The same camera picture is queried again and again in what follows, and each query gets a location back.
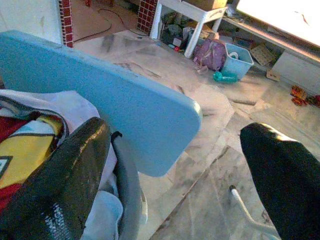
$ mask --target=light blue plastic bin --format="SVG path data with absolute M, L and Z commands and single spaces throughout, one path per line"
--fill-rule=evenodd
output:
M 227 57 L 222 68 L 222 73 L 236 74 L 238 80 L 241 80 L 251 66 L 254 65 L 254 61 L 250 55 L 250 52 L 247 49 L 229 43 L 225 44 L 225 48 L 227 51 Z M 238 54 L 239 59 L 229 56 L 229 54 L 233 52 Z

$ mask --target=white metal table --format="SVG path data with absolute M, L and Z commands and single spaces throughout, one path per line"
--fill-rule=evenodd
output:
M 189 41 L 189 44 L 184 52 L 186 58 L 191 58 L 204 24 L 216 20 L 212 27 L 212 30 L 216 32 L 218 30 L 222 17 L 224 16 L 226 9 L 228 8 L 222 7 L 210 11 L 205 11 L 182 0 L 158 0 L 150 33 L 150 37 L 152 39 L 159 38 L 158 32 L 159 22 L 161 20 L 162 6 L 166 6 L 194 21 L 197 21 L 197 25 L 192 34 L 191 40 Z

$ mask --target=brick wall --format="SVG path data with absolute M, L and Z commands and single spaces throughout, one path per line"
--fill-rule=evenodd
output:
M 149 34 L 156 12 L 157 0 L 141 0 L 136 28 Z
M 72 33 L 72 15 L 70 0 L 59 0 L 60 19 L 62 25 L 63 44 L 72 48 L 74 45 Z

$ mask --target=shelf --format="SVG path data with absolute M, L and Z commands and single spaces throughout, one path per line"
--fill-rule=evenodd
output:
M 320 64 L 320 49 L 317 47 L 308 47 L 307 44 L 299 44 L 283 36 L 267 32 L 263 27 L 254 22 L 236 22 L 230 18 L 223 18 L 223 20 L 295 55 L 298 55 L 298 57 Z

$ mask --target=white wall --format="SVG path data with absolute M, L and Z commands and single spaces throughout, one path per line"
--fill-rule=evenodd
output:
M 62 44 L 58 0 L 0 0 L 0 32 L 8 30 Z

